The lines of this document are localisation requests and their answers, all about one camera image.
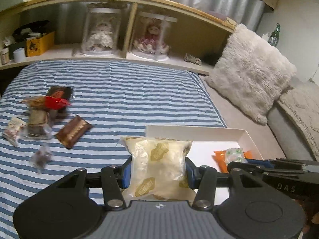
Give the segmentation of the cream yellow pastry packet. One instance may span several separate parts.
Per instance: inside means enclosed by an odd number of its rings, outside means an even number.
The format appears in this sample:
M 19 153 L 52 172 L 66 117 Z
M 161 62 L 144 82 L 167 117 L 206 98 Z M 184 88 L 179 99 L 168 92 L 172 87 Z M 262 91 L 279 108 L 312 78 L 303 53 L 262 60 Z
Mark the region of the cream yellow pastry packet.
M 192 142 L 124 136 L 119 141 L 132 156 L 131 177 L 122 193 L 125 201 L 189 201 L 195 191 L 188 186 L 185 157 Z

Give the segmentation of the white seaweed snack packet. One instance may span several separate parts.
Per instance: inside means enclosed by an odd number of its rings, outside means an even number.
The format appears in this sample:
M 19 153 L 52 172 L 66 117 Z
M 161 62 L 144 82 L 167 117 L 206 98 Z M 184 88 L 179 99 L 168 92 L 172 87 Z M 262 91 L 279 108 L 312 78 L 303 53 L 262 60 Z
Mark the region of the white seaweed snack packet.
M 2 136 L 14 147 L 18 147 L 18 140 L 20 138 L 20 132 L 24 129 L 26 123 L 17 117 L 12 117 L 8 122 L 7 127 L 2 132 Z

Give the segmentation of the orange snack packet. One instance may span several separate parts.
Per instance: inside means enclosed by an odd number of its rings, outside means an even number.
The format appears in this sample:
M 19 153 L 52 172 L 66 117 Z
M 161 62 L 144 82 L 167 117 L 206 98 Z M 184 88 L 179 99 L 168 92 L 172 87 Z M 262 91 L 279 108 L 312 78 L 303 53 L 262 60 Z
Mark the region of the orange snack packet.
M 228 173 L 227 164 L 225 162 L 225 153 L 226 151 L 215 151 L 214 155 L 212 156 L 221 173 Z
M 243 153 L 245 159 L 253 159 L 254 157 L 252 156 L 251 151 L 246 151 Z

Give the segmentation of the green white candy packet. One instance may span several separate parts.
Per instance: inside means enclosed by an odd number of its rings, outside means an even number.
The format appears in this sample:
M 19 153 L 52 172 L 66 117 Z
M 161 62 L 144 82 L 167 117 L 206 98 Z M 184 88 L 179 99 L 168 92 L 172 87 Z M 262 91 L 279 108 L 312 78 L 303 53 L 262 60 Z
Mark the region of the green white candy packet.
M 241 148 L 228 148 L 225 153 L 225 164 L 230 162 L 247 163 Z

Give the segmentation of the white shallow cardboard box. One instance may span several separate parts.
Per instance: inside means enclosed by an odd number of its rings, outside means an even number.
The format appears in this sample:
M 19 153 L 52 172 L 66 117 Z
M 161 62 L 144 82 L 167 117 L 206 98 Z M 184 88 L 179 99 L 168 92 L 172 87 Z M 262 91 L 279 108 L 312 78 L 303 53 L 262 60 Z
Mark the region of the white shallow cardboard box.
M 175 140 L 191 140 L 192 146 L 188 158 L 196 166 L 210 166 L 219 170 L 213 159 L 216 151 L 229 148 L 241 148 L 250 151 L 254 159 L 262 156 L 247 131 L 243 129 L 196 127 L 196 126 L 162 126 L 146 127 L 146 137 Z

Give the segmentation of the brown gold snack packet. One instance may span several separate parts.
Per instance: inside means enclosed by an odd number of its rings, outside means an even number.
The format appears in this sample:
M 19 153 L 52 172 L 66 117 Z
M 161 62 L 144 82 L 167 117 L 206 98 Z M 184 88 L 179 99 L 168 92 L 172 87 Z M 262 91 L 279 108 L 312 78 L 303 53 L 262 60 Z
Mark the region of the brown gold snack packet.
M 72 149 L 84 133 L 92 129 L 92 127 L 90 123 L 76 115 L 55 136 L 65 148 Z

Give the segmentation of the small clear dark candy packet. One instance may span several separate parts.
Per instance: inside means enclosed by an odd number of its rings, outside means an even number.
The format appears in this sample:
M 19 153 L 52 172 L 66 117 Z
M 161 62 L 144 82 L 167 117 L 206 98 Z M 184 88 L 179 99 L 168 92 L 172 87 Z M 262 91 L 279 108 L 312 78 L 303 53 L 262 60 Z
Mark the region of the small clear dark candy packet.
M 36 168 L 37 173 L 40 174 L 42 170 L 45 169 L 46 165 L 53 158 L 53 153 L 51 152 L 49 145 L 44 143 L 40 146 L 39 150 L 33 153 L 30 162 L 34 168 Z

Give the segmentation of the blue white striped quilt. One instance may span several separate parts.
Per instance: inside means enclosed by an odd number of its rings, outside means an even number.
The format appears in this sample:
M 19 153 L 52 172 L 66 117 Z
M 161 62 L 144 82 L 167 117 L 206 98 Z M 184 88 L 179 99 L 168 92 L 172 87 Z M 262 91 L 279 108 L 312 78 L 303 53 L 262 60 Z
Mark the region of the blue white striped quilt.
M 148 125 L 225 127 L 200 77 L 188 71 L 116 61 L 40 61 L 29 65 L 1 98 L 1 129 L 12 117 L 27 120 L 26 97 L 53 86 L 73 89 L 71 106 L 57 117 L 58 132 L 73 117 L 92 125 L 72 149 L 56 138 L 48 145 L 52 160 L 42 171 L 31 163 L 42 142 L 22 138 L 18 146 L 1 140 L 1 238 L 17 238 L 12 222 L 16 207 L 71 171 L 94 173 L 122 164 L 128 152 L 121 136 L 143 136 Z

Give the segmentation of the gold foil clear snack packet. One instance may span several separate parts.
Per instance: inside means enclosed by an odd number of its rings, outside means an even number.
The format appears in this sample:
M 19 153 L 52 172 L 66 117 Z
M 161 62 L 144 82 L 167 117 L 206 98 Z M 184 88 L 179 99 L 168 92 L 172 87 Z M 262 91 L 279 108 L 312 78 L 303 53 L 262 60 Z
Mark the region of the gold foil clear snack packet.
M 52 137 L 52 119 L 49 111 L 30 110 L 27 125 L 22 131 L 26 139 L 50 139 Z

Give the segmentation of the red-ended twisted snack packet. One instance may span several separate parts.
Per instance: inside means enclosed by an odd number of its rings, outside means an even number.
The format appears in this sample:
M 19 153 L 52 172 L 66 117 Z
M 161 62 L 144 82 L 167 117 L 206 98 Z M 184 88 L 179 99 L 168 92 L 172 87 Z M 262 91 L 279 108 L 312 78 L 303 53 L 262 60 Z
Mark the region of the red-ended twisted snack packet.
M 25 98 L 21 103 L 34 110 L 61 110 L 71 105 L 67 99 L 51 96 L 36 96 Z

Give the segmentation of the dark red-label snack packet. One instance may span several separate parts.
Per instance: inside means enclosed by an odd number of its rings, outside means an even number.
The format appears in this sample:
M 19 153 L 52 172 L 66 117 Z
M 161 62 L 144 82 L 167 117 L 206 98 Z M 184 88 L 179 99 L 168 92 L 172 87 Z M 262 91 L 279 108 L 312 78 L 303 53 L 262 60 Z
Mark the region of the dark red-label snack packet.
M 49 89 L 46 94 L 45 106 L 51 120 L 66 116 L 72 93 L 73 88 L 67 86 L 52 86 Z

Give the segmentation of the green glass bottle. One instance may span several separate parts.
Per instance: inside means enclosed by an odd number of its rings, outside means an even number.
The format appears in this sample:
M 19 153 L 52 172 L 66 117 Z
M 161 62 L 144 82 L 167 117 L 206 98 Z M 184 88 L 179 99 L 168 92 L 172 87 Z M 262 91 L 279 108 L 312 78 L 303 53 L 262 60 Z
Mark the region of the green glass bottle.
M 268 39 L 268 43 L 271 46 L 276 47 L 279 43 L 279 37 L 280 37 L 280 30 L 281 26 L 279 23 L 277 23 L 275 30 L 270 34 L 270 37 Z

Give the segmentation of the pink doll in case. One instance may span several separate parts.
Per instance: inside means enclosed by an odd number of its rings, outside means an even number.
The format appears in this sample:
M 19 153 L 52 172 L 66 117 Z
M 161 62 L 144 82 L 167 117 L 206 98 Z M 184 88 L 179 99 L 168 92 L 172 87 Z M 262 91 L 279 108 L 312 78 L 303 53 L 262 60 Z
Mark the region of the pink doll in case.
M 168 60 L 171 46 L 166 37 L 175 23 L 177 18 L 140 11 L 135 19 L 129 52 L 148 61 Z

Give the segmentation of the white doll in case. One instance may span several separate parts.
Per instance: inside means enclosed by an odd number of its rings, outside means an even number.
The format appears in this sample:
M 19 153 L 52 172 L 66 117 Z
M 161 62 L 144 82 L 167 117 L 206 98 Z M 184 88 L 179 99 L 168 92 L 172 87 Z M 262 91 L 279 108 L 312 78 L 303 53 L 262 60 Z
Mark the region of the white doll in case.
M 87 6 L 81 52 L 86 56 L 104 57 L 117 51 L 122 11 L 105 3 Z

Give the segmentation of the black bag on shelf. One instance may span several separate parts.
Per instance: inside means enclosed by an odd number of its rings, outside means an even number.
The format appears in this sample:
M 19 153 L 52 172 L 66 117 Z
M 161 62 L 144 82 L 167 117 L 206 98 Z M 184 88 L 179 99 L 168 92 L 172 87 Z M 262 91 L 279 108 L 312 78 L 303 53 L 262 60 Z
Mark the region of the black bag on shelf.
M 54 28 L 49 20 L 36 21 L 19 27 L 13 32 L 12 37 L 14 38 L 15 42 L 19 43 L 26 41 L 31 37 L 42 37 L 45 34 L 51 33 L 53 31 Z

